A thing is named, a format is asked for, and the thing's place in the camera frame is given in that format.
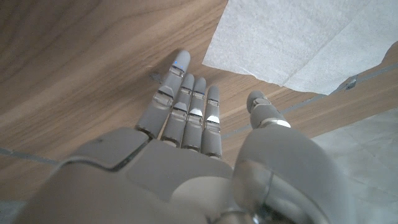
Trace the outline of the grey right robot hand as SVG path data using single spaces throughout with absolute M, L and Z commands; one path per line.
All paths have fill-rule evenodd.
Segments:
M 16 223 L 355 223 L 345 175 L 260 91 L 236 162 L 222 159 L 220 93 L 182 50 L 133 128 L 80 146 Z

